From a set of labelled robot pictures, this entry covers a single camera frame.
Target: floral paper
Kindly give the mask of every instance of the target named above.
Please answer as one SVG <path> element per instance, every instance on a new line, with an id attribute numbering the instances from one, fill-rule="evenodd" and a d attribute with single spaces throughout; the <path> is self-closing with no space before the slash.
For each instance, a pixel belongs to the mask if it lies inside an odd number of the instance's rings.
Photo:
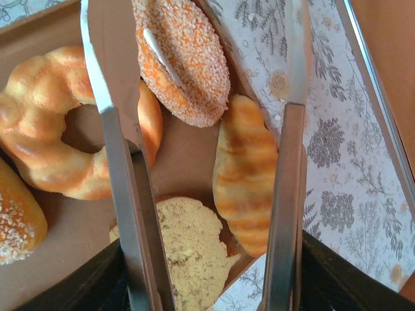
<path id="1" fill-rule="evenodd" d="M 0 27 L 58 0 L 0 0 Z M 207 0 L 268 125 L 281 128 L 289 89 L 285 0 Z M 415 270 L 415 225 L 334 0 L 308 0 L 313 78 L 304 145 L 304 228 L 369 276 L 399 290 Z M 213 306 L 255 311 L 265 256 Z"/>

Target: bread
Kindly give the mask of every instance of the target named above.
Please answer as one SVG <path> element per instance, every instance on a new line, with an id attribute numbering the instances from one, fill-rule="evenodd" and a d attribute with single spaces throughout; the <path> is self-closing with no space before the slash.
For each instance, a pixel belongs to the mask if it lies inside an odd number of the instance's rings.
<path id="1" fill-rule="evenodd" d="M 156 154 L 163 137 L 163 119 L 157 98 L 146 83 L 140 80 L 138 87 L 140 90 L 137 106 L 138 119 L 147 152 L 147 163 L 151 168 L 156 161 Z"/>
<path id="2" fill-rule="evenodd" d="M 219 241 L 217 215 L 191 198 L 156 204 L 177 311 L 206 311 L 222 293 L 239 255 L 228 257 Z M 117 228 L 111 240 L 117 238 Z"/>
<path id="3" fill-rule="evenodd" d="M 220 124 L 213 198 L 248 255 L 267 251 L 278 149 L 259 106 L 236 95 Z"/>
<path id="4" fill-rule="evenodd" d="M 160 128 L 161 113 L 147 115 L 145 108 L 158 103 L 140 102 L 143 133 L 158 132 L 153 128 Z M 81 200 L 101 199 L 111 195 L 105 147 L 87 154 L 61 141 L 65 115 L 81 104 L 96 105 L 82 47 L 30 58 L 12 71 L 0 93 L 0 145 L 29 185 Z M 157 139 L 159 132 L 145 141 Z M 151 145 L 151 157 L 158 145 Z"/>
<path id="5" fill-rule="evenodd" d="M 226 109 L 229 70 L 219 37 L 190 0 L 133 0 L 141 76 L 171 113 L 192 126 L 214 125 Z M 148 29 L 159 49 L 144 36 Z M 160 52 L 167 62 L 156 56 Z M 171 65 L 180 78 L 166 70 Z"/>
<path id="6" fill-rule="evenodd" d="M 45 215 L 38 203 L 0 158 L 0 265 L 26 259 L 46 234 Z"/>

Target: leaf pattern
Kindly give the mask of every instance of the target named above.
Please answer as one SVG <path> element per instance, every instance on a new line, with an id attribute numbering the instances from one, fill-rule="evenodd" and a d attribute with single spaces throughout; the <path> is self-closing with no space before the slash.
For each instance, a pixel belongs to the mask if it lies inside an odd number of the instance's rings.
<path id="1" fill-rule="evenodd" d="M 62 1 L 0 1 L 0 27 Z M 288 74 L 286 0 L 204 1 L 226 30 L 223 42 L 252 85 L 267 125 L 277 132 L 285 101 L 275 99 L 269 84 L 274 73 Z M 363 272 L 399 290 L 402 280 L 390 282 L 389 275 L 396 266 L 401 276 L 414 271 L 415 223 L 401 207 L 405 198 L 335 0 L 308 3 L 314 64 L 304 133 L 309 190 L 303 228 Z M 214 311 L 256 311 L 264 268 L 262 256 L 218 299 Z"/>

